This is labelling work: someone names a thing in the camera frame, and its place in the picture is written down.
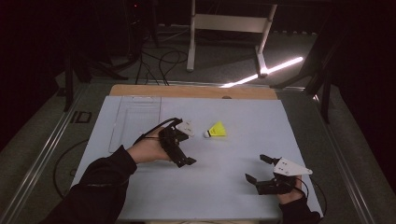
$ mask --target hand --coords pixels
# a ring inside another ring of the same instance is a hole
[[[163,127],[149,133],[147,138],[143,138],[135,145],[129,147],[127,152],[131,155],[136,163],[150,162],[156,160],[170,161],[168,154],[163,150],[158,139],[158,133]]]
[[[301,189],[301,185],[302,185],[301,178],[302,177],[300,175],[296,176],[295,187],[297,189]],[[293,201],[301,199],[303,197],[303,194],[297,189],[293,189],[290,193],[277,194],[276,197],[279,199],[280,204],[291,203]]]

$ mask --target yellow shuttlecock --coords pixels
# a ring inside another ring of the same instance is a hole
[[[221,121],[218,121],[213,125],[209,130],[204,133],[204,137],[211,137],[211,136],[226,136],[227,132]]]

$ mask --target metal frame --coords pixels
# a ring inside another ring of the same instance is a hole
[[[67,111],[64,111],[62,117],[59,119],[58,124],[54,128],[52,134],[46,142],[46,145],[40,151],[40,154],[35,159],[34,164],[30,167],[29,171],[26,173],[23,178],[20,186],[16,190],[15,195],[12,197],[11,202],[7,205],[7,208],[4,210],[4,213],[0,216],[0,223],[8,224],[15,223],[18,219],[18,215],[20,214],[22,208],[25,206],[25,203],[30,196],[33,188],[35,187],[36,182],[40,178],[42,172],[46,168],[48,161],[52,155],[52,152],[57,147],[60,139],[64,134],[64,130],[67,127],[67,124],[70,122],[72,118],[73,111],[76,108],[79,99],[82,97],[84,92],[88,89],[88,85],[86,83],[81,83],[76,95],[74,95],[75,101],[71,102],[70,108]]]
[[[235,17],[235,16],[221,16],[221,15],[206,15],[195,14],[195,0],[191,0],[191,37],[189,56],[187,60],[187,71],[194,70],[195,62],[195,30],[222,30],[222,31],[238,31],[262,33],[262,42],[256,46],[257,62],[260,70],[258,74],[265,77],[267,74],[267,66],[265,65],[262,51],[274,19],[277,5],[272,5],[270,13],[267,18],[253,18],[253,17]]]

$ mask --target sleeve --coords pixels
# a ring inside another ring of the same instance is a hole
[[[115,223],[136,163],[121,146],[91,163],[78,184],[40,223]]]
[[[305,197],[280,204],[279,207],[283,214],[283,224],[317,224],[321,220],[318,212],[311,212]]]

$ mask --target wire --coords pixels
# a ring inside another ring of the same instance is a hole
[[[321,193],[321,195],[323,196],[323,201],[324,201],[324,211],[323,211],[323,217],[326,217],[326,213],[327,213],[327,198],[326,195],[324,194],[323,189],[319,186],[319,184],[310,176],[309,177],[311,179],[311,181],[314,183],[315,187],[317,187]]]
[[[166,78],[166,76],[169,74],[169,72],[172,69],[174,69],[179,63],[184,63],[184,62],[186,62],[188,60],[188,55],[187,55],[186,52],[183,52],[183,51],[175,49],[175,48],[170,48],[170,47],[165,47],[165,48],[162,48],[162,49],[171,49],[171,51],[166,52],[161,57],[157,57],[157,56],[154,56],[154,55],[149,54],[149,53],[147,53],[147,52],[142,50],[142,54],[140,55],[139,70],[137,72],[135,84],[137,84],[137,81],[138,81],[138,79],[140,77],[141,67],[142,67],[142,65],[144,65],[146,67],[146,69],[147,69],[146,83],[145,84],[147,84],[149,82],[149,75],[151,75],[152,78],[154,78],[154,80],[157,82],[157,85],[160,85],[160,83],[157,80],[157,78],[151,73],[149,64],[145,63],[143,61],[143,54],[145,54],[145,55],[147,55],[147,56],[159,61],[158,62],[158,66],[159,66],[159,70],[160,70],[161,76],[163,78],[163,84],[165,86],[169,86],[169,83],[168,83],[167,78]],[[168,56],[169,54],[172,54],[172,53],[177,53],[177,59],[175,61],[168,61],[168,60],[164,59],[166,56]],[[163,63],[170,63],[172,65],[171,65],[171,67],[169,69],[167,69],[166,71],[163,71]]]
[[[304,184],[304,186],[305,186],[305,188],[306,188],[306,198],[308,198],[309,197],[309,189],[308,189],[308,186],[305,184],[305,182],[302,180],[302,179],[300,179],[300,178],[297,178],[296,177],[296,179],[298,179],[298,180],[300,180],[303,184]]]
[[[160,124],[158,124],[157,126],[155,126],[154,128],[152,128],[151,130],[149,130],[148,132],[143,133],[142,135],[140,135],[140,137],[138,137],[138,138],[136,139],[136,141],[134,142],[134,144],[138,143],[138,142],[139,142],[140,140],[142,140],[143,138],[146,138],[147,135],[148,135],[149,133],[152,133],[154,130],[160,128],[160,127],[163,126],[165,123],[168,123],[168,122],[170,122],[170,121],[180,121],[180,119],[172,118],[172,119],[167,119],[167,120],[161,122]]]
[[[55,189],[56,189],[56,192],[59,194],[59,196],[61,196],[62,199],[64,198],[64,195],[65,195],[65,194],[62,194],[62,193],[61,193],[61,190],[59,189],[58,183],[56,182],[56,171],[57,171],[57,169],[58,169],[58,165],[59,165],[60,161],[62,160],[62,158],[64,157],[64,155],[66,155],[68,152],[70,152],[71,150],[77,148],[79,145],[81,145],[81,144],[83,144],[83,143],[85,143],[85,142],[88,142],[88,139],[85,139],[85,140],[83,140],[83,141],[80,141],[80,142],[74,144],[73,146],[71,146],[70,148],[68,148],[68,149],[58,158],[58,160],[55,162],[55,166],[54,166],[53,172],[52,172],[52,182],[53,182],[53,186],[54,186]]]

